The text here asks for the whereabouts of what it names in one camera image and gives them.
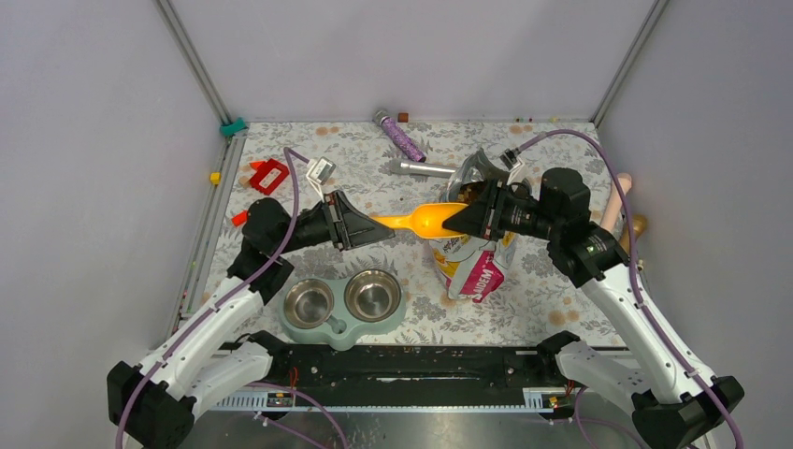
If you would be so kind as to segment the yellow plastic scoop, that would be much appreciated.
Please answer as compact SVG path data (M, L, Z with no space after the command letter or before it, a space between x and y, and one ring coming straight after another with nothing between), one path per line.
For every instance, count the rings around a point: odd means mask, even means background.
M375 216L375 222L394 230L411 231L420 239L449 239L462 236L461 232L443 227L443 222L465 209L465 203L427 203L406 215Z

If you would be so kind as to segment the pet food bag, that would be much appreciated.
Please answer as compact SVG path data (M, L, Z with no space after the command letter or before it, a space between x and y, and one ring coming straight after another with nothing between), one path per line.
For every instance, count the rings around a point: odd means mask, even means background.
M467 157L447 181L439 194L439 202L470 203L480 194L486 181L516 181L518 194L531 193L526 166L514 172L497 167L484 150ZM497 241L462 236L432 239L428 242L436 271L445 283L450 299L482 302L505 281L515 255L518 237L508 232Z

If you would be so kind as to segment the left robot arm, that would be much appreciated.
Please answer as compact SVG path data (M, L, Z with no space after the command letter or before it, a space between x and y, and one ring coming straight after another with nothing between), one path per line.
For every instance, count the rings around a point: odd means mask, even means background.
M201 415L243 386L287 378L288 356L256 342L211 361L231 332L284 287L294 267L283 253L327 242L351 250L395 232L336 190L308 210L295 203L287 211L274 198L260 199L249 206L242 234L240 251L214 296L140 362L120 362L108 373L108 415L117 427L117 447L131 437L147 448L177 448Z

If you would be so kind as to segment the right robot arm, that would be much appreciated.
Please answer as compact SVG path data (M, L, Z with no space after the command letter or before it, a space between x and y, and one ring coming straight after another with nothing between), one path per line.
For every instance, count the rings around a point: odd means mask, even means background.
M546 384L566 379L601 395L631 417L651 448L684 448L725 422L743 399L732 376L718 377L671 328L614 236L590 219L590 190L574 169L554 167L537 197L519 185L488 181L446 229L498 240L513 232L546 241L558 271L605 314L634 359L630 369L580 338L560 332L536 361Z

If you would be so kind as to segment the green double pet bowl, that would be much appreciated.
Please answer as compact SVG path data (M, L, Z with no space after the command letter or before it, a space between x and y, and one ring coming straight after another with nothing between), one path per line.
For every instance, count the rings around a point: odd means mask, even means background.
M326 344L347 351L365 336L387 334L402 323L406 294L397 278L381 269L328 280L294 283L278 303L285 334L300 344Z

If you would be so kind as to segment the silver metal microphone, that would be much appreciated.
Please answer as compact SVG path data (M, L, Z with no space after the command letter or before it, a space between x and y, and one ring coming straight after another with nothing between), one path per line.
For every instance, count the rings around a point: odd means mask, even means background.
M434 165L423 162L416 162L407 159L392 159L388 163L391 173L397 175L425 176L430 178L450 178L456 171L456 167Z

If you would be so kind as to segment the floral table mat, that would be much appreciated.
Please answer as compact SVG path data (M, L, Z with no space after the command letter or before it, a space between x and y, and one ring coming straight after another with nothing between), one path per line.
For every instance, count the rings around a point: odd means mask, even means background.
M591 190L593 219L598 220L606 208L611 179L589 145L598 135L591 123L414 122L404 129L430 163L449 167L461 165L478 150L496 161L504 150L542 136L542 142L523 154L531 185L538 187L548 168L570 167L582 174ZM378 215L411 212L436 200L444 187L439 179L393 174L389 164L399 157L399 149L374 123L255 123L230 174L231 194L194 304L210 299L238 254L241 234L231 220L260 198L247 186L252 162L281 158L284 148L334 162L336 170L327 189L342 190L356 208ZM406 317L393 332L365 336L365 344L523 346L561 330L593 346L622 344L598 307L554 268L541 240L516 241L505 281L480 303L449 298L426 243L408 231L349 252L324 244L290 253L288 258L295 268L293 281L346 278L365 268L383 268L396 275L407 299Z

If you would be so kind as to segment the red plastic block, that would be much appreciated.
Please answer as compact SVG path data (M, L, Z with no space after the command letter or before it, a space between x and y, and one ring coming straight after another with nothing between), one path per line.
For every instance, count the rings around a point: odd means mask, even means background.
M252 169L250 186L264 196L271 196L276 189L290 176L286 164L276 159L250 162Z

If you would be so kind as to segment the purple glitter microphone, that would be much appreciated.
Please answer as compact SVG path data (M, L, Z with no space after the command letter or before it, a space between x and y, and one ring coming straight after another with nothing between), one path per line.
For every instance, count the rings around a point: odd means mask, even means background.
M374 113L373 122L387 135L401 152L413 162L424 162L425 153L413 142L397 121L384 109Z

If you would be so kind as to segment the small orange-red block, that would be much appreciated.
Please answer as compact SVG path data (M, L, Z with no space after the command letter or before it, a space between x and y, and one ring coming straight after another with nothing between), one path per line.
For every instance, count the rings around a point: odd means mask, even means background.
M247 210L243 210L242 212L234 215L231 218L231 224L234 227L240 227L240 226L243 226L247 222L247 220L248 220L248 211Z

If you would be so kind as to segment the pink microphone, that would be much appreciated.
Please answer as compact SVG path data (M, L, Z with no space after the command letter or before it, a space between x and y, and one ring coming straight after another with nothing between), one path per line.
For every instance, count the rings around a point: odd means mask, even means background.
M616 178L617 182L612 182L607 205L599 223L603 229L609 232L614 230L617 219L620 216L620 210L623 206L623 201L619 195L617 187L620 187L624 194L626 194L632 187L632 177L630 174L618 173Z

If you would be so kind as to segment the gold microphone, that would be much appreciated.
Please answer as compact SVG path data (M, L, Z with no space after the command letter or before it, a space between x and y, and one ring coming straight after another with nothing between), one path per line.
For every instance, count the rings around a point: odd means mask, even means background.
M648 219L642 214L632 216L630 224L625 224L619 243L626 253L630 253L630 231L633 232L635 239L638 239L648 226Z

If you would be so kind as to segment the teal corner clip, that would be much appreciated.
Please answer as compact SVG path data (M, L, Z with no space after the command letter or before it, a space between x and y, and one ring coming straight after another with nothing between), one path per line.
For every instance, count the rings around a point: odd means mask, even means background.
M230 138L236 133L248 128L247 123L241 117L236 118L233 122L222 125L219 130L225 138Z

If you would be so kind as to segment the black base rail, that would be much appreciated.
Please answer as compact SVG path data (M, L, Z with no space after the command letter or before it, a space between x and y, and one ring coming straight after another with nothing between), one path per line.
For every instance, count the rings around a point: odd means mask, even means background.
M255 382L296 389L300 406L317 400L347 409L549 409L565 406L580 384L535 347L328 345L253 339L274 353Z

